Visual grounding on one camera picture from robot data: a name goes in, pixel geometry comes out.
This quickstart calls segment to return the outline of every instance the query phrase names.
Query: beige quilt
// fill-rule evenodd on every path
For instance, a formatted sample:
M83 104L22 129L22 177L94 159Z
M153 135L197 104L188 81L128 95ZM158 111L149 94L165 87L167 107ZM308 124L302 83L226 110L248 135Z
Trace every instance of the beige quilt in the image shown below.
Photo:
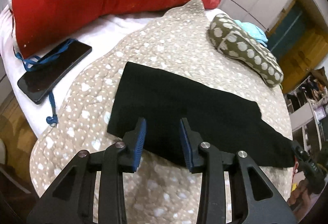
M128 61L164 69L254 100L264 121L284 136L292 137L280 87L268 88L252 69L218 53L206 36L209 24L201 0L192 0L126 36L112 51L78 75L58 112L58 126L49 127L32 151L30 173L39 196L79 150L87 149L92 153L120 140L107 134L106 128ZM287 199L292 168L262 169ZM100 173L97 176L95 221ZM138 171L124 174L128 223L195 223L200 186L201 174L190 174L186 168L144 151ZM231 221L229 192L227 221Z

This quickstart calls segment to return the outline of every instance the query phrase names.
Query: white bed sheet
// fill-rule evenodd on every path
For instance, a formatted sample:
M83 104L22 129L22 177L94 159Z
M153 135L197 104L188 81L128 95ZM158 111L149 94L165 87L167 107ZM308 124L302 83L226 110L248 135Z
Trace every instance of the white bed sheet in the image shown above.
M208 10L206 11L206 16L211 21L219 13L224 12L220 9ZM74 79L86 66L108 53L126 35L143 28L150 20L160 16L159 13L149 12L120 16L106 15L70 35L69 37L76 38L90 45L92 52L69 71L54 88L53 92L57 110L61 107ZM34 104L17 86L17 81L25 73L25 69L22 62L13 53L12 27L12 15L7 6L0 13L0 54L17 101L35 135L39 137L48 127L46 117L52 115L51 106L48 99L45 99L40 105ZM54 46L49 46L42 53L38 54L43 56Z

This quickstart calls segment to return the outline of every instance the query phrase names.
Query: folded black fabric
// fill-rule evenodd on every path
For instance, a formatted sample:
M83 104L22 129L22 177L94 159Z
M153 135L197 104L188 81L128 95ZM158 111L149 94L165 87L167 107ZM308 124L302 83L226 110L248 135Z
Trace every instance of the folded black fabric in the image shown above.
M107 131L122 138L139 117L147 120L144 148L178 165L185 166L179 120L186 117L191 129L219 150L244 150L259 166L294 166L290 140L261 119L256 102L128 62Z

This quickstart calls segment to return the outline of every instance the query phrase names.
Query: smartphone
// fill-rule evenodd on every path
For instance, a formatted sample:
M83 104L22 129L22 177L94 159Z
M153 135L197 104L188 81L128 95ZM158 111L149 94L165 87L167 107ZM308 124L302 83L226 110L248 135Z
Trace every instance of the smartphone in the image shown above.
M57 53L66 42L67 40L56 46L39 62ZM34 70L25 72L18 80L17 85L30 100L39 105L56 84L91 51L91 46L75 40L55 60L46 64L33 65Z

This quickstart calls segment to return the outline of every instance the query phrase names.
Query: hand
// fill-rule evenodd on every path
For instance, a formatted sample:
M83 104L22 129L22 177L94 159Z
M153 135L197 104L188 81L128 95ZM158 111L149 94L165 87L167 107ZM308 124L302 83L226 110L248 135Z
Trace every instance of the hand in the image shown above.
M292 191L290 198L287 200L287 204L291 206L296 203L297 198L302 198L301 205L293 211L294 216L298 222L300 222L305 217L305 214L308 212L311 205L311 199L307 189L308 183L309 182L307 180L300 181L297 188Z

